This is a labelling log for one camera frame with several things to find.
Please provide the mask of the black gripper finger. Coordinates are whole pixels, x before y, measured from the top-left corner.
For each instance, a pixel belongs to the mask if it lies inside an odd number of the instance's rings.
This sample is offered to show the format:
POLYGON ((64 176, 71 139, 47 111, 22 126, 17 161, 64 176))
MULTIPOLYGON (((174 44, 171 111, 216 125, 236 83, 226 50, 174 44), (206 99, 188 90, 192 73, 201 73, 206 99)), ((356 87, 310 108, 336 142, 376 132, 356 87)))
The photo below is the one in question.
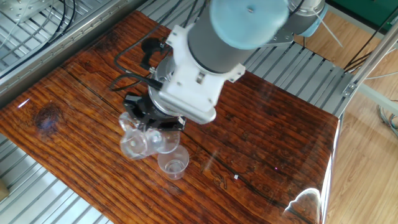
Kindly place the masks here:
POLYGON ((167 119, 151 118, 145 125, 146 129, 158 129, 159 131, 183 131, 187 119, 183 116, 171 117, 167 119))
POLYGON ((139 126, 146 125, 146 107, 142 96, 127 93, 123 100, 123 105, 129 116, 138 120, 139 126))

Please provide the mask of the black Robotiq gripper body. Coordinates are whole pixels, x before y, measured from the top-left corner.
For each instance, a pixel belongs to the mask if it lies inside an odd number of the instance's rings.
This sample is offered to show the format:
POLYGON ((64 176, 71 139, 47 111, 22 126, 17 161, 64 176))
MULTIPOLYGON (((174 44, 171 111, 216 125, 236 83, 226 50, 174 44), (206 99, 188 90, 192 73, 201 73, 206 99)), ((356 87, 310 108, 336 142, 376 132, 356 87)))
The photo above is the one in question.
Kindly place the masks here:
POLYGON ((144 117, 148 120, 165 122, 174 118, 173 116, 162 112, 158 107, 156 107, 156 105, 152 102, 150 98, 142 99, 141 110, 144 113, 144 117))

